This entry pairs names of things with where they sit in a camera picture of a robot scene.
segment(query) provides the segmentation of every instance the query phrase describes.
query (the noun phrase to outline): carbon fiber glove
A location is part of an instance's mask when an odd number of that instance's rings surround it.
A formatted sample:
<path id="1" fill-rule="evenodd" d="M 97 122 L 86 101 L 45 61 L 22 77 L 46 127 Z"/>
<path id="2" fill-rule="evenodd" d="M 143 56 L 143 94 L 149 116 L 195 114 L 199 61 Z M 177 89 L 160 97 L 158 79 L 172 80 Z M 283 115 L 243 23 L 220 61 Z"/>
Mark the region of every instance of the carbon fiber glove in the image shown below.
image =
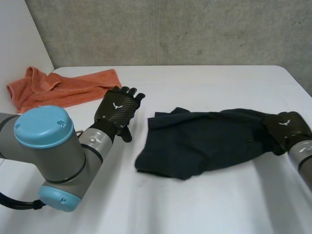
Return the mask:
<path id="1" fill-rule="evenodd" d="M 99 120 L 110 122 L 117 129 L 117 135 L 122 137 L 125 142 L 132 141 L 128 124 L 135 116 L 142 99 L 145 98 L 142 93 L 134 97 L 136 92 L 136 88 L 129 89 L 124 86 L 119 89 L 115 86 L 112 90 L 107 91 L 94 116 L 95 122 Z"/>
<path id="2" fill-rule="evenodd" d="M 269 115 L 263 123 L 267 127 L 268 132 L 285 151 L 289 151 L 292 146 L 301 141 L 312 140 L 309 126 L 297 112 L 282 112 L 278 115 Z"/>

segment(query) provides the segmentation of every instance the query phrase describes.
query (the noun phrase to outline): robotic hand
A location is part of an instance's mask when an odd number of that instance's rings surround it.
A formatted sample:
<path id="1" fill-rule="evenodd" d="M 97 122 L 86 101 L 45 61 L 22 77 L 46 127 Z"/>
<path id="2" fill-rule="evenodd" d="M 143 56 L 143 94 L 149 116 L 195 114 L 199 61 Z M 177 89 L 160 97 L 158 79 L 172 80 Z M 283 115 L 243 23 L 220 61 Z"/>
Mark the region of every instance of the robotic hand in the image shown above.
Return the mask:
<path id="1" fill-rule="evenodd" d="M 312 132 L 297 112 L 282 112 L 264 120 L 269 133 L 288 152 L 293 166 L 312 191 Z"/>
<path id="2" fill-rule="evenodd" d="M 94 116 L 94 121 L 108 121 L 117 130 L 117 135 L 124 142 L 131 142 L 132 136 L 128 129 L 130 119 L 134 117 L 135 111 L 140 107 L 145 95 L 139 93 L 136 97 L 136 88 L 129 89 L 124 86 L 119 89 L 117 86 L 108 91 Z"/>
<path id="3" fill-rule="evenodd" d="M 67 112 L 57 106 L 42 106 L 22 116 L 0 113 L 0 158 L 33 163 L 45 182 L 40 200 L 21 202 L 0 193 L 0 204 L 17 210 L 44 205 L 66 212 L 81 202 L 115 136 L 132 140 L 128 124 L 144 94 L 136 88 L 115 87 L 108 91 L 95 114 L 95 123 L 79 138 Z"/>

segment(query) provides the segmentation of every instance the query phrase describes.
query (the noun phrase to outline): robot finger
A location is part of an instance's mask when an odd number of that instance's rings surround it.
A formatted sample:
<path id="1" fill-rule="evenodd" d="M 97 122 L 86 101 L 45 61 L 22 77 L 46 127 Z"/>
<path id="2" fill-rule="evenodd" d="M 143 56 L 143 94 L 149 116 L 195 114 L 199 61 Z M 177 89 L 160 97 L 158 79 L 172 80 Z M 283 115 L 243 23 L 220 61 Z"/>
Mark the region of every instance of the robot finger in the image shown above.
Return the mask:
<path id="1" fill-rule="evenodd" d="M 118 87 L 118 86 L 115 86 L 115 87 L 112 89 L 113 92 L 117 92 L 118 90 L 119 90 L 119 87 Z"/>
<path id="2" fill-rule="evenodd" d="M 135 100 L 137 100 L 138 102 L 141 102 L 143 98 L 145 98 L 145 94 L 139 93 L 139 94 L 135 97 Z"/>
<path id="3" fill-rule="evenodd" d="M 137 89 L 136 88 L 132 88 L 129 90 L 128 94 L 130 94 L 131 96 L 134 96 L 134 94 L 136 94 Z"/>
<path id="4" fill-rule="evenodd" d="M 129 87 L 123 86 L 123 87 L 120 89 L 120 92 L 123 93 L 123 94 L 125 94 L 125 93 L 128 92 L 128 90 L 129 90 Z"/>

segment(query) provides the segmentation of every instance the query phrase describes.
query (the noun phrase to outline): white logo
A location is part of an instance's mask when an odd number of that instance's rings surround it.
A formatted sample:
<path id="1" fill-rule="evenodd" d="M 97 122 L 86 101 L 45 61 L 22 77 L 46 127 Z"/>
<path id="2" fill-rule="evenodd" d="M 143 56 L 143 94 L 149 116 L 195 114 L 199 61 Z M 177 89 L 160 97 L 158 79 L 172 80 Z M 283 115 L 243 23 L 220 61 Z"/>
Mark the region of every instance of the white logo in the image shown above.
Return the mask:
<path id="1" fill-rule="evenodd" d="M 288 124 L 289 124 L 290 122 L 291 122 L 291 121 L 290 121 L 290 120 L 288 120 L 286 123 L 278 123 L 278 124 L 288 126 Z"/>
<path id="2" fill-rule="evenodd" d="M 117 110 L 117 109 L 123 107 L 123 106 L 116 106 L 114 102 L 113 102 L 113 105 L 114 105 L 114 107 L 115 107 L 115 110 Z"/>

